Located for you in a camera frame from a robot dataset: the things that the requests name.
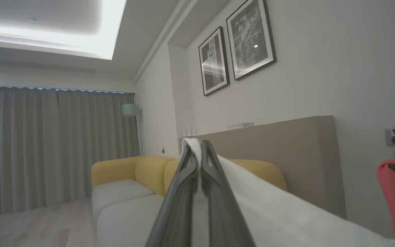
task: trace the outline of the air vent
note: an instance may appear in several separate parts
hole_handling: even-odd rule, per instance
[[[72,72],[72,73],[85,73],[85,74],[96,74],[96,69],[80,68],[73,66],[62,66],[56,64],[43,64],[23,61],[8,61],[0,60],[0,67],[9,69],[36,69],[36,70],[48,70],[58,72]]]

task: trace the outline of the gray curtain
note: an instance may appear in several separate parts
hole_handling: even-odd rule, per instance
[[[0,88],[0,214],[88,197],[91,166],[137,156],[133,94]]]

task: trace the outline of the floor lamp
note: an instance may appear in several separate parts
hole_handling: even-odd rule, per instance
[[[140,122],[138,121],[138,106],[135,104],[129,103],[121,106],[121,115],[123,117],[136,117],[136,131],[138,133],[138,143],[140,145],[140,156],[143,156],[143,145],[142,145],[142,136],[141,136],[141,128],[139,127]]]

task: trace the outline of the curtain rod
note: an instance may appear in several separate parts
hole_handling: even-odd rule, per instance
[[[87,90],[87,89],[54,89],[52,87],[33,87],[33,86],[0,86],[5,89],[39,89],[39,90],[56,90],[56,91],[80,91],[80,92],[96,92],[96,93],[111,93],[111,94],[135,94],[118,91],[102,91],[102,90]]]

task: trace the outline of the white seat cushion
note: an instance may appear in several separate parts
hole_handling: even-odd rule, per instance
[[[97,220],[97,247],[144,247],[163,199],[153,195],[102,210]]]
[[[94,226],[96,226],[98,214],[104,208],[116,203],[150,195],[155,195],[155,193],[133,180],[120,180],[95,187],[92,191]]]

